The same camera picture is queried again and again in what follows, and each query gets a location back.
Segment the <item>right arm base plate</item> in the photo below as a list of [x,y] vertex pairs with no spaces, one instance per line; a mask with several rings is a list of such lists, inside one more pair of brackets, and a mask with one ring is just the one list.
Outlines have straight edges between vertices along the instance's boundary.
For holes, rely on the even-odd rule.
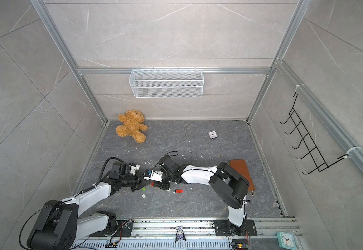
[[212,224],[216,236],[257,236],[257,229],[253,220],[244,220],[243,224],[238,227],[228,220],[215,220]]

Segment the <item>small square clock face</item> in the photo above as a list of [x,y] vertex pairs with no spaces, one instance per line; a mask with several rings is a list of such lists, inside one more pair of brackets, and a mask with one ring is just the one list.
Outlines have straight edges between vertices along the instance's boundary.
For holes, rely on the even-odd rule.
[[208,135],[209,135],[210,139],[215,139],[218,137],[217,132],[215,130],[209,131]]

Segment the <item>brown leather wallet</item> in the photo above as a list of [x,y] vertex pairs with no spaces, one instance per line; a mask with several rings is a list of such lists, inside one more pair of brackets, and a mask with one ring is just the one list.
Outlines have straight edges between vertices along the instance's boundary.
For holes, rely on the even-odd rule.
[[253,196],[255,187],[253,185],[250,173],[248,171],[248,167],[243,159],[234,159],[229,161],[229,165],[236,170],[239,174],[241,174],[244,178],[246,178],[249,182],[248,191]]

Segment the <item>brown teddy bear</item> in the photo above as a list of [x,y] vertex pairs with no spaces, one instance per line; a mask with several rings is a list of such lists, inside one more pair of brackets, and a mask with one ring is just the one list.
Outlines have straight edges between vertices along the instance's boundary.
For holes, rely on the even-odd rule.
[[116,127],[116,133],[120,137],[131,136],[137,143],[144,143],[146,136],[142,131],[147,131],[148,126],[144,125],[144,115],[142,112],[132,109],[124,114],[119,114],[118,119],[121,123]]

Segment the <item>small purple figurine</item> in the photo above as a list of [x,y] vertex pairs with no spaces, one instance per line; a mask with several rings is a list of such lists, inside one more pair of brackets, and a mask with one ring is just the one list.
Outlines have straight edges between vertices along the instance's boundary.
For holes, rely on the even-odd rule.
[[181,241],[186,242],[186,236],[183,231],[183,226],[177,226],[175,242],[181,242]]

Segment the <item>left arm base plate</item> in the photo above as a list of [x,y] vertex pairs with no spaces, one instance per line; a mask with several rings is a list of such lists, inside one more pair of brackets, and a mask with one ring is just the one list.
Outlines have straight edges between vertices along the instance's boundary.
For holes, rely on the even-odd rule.
[[133,229],[134,220],[117,220],[112,227],[107,226],[103,231],[91,234],[92,237],[129,237]]

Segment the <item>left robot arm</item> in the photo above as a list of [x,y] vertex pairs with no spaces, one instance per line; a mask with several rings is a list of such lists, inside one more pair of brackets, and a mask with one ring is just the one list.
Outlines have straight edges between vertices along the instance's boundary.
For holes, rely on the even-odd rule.
[[37,212],[39,215],[27,239],[27,250],[69,250],[83,237],[101,233],[112,237],[127,226],[116,220],[116,214],[97,211],[81,218],[90,207],[105,200],[122,187],[133,191],[140,188],[142,175],[140,165],[125,163],[114,158],[112,169],[100,173],[98,181],[91,187],[69,198],[50,200]]

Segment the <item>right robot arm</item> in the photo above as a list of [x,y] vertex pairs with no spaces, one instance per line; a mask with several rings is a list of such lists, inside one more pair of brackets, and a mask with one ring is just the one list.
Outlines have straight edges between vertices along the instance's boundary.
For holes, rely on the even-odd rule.
[[228,207],[228,220],[241,227],[246,218],[245,204],[250,183],[242,174],[226,162],[213,167],[179,165],[169,155],[164,155],[157,165],[146,171],[146,179],[168,190],[170,183],[203,184],[214,189]]

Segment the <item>teal alarm clock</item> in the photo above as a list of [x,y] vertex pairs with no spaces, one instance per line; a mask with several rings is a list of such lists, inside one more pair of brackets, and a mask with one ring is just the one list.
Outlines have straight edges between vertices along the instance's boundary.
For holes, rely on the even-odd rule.
[[297,246],[295,243],[294,235],[287,232],[278,232],[276,234],[278,244],[280,248],[287,250],[296,250]]

